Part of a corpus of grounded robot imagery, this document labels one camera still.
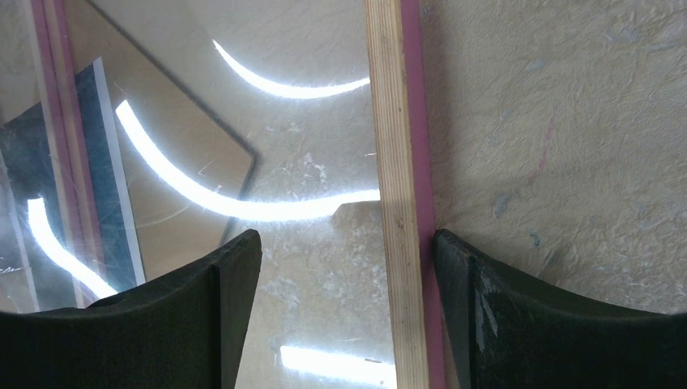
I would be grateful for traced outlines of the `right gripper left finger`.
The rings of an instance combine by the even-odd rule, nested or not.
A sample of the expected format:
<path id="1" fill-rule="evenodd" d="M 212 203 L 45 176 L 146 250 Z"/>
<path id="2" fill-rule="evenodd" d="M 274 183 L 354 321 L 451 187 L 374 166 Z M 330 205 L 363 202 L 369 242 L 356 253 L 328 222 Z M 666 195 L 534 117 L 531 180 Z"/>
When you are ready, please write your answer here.
<path id="1" fill-rule="evenodd" d="M 4 388 L 232 388 L 262 262 L 248 229 L 90 306 L 1 315 Z"/>

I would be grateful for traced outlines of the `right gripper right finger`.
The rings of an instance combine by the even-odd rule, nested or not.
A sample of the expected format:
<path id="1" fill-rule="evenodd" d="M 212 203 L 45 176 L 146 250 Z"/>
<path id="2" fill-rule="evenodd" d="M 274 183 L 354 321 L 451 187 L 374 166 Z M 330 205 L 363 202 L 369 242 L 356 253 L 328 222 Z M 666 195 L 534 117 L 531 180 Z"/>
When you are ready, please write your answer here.
<path id="1" fill-rule="evenodd" d="M 597 301 L 498 261 L 449 230 L 433 263 L 463 388 L 683 388 L 686 316 Z"/>

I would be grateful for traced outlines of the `pink wooden photo frame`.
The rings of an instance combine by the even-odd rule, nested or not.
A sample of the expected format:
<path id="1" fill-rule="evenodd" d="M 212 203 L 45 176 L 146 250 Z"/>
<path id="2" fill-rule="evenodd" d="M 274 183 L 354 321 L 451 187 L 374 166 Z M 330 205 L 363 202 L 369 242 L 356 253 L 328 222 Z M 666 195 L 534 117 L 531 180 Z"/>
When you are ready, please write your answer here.
<path id="1" fill-rule="evenodd" d="M 39 1 L 57 77 L 63 4 Z M 436 388 L 401 1 L 85 1 L 254 158 L 211 201 L 262 239 L 239 388 Z"/>

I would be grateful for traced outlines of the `blue mountain photo print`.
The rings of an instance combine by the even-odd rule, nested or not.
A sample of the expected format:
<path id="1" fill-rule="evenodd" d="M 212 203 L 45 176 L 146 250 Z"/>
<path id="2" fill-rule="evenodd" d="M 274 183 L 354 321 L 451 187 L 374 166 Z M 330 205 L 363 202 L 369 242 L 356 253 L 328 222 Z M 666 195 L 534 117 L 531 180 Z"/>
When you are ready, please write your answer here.
<path id="1" fill-rule="evenodd" d="M 96 240 L 67 239 L 41 105 L 1 129 L 1 308 L 27 314 L 88 306 L 145 281 L 101 59 L 75 76 Z"/>

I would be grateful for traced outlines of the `brown cardboard backing board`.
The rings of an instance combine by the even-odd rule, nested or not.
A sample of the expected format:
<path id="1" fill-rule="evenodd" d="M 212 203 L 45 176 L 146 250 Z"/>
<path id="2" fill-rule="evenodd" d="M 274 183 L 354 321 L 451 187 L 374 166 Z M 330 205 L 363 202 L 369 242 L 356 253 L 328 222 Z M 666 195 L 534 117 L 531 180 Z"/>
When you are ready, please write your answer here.
<path id="1" fill-rule="evenodd" d="M 162 276 L 220 246 L 253 156 L 92 4 L 63 4 L 73 63 L 101 62 L 143 272 Z"/>

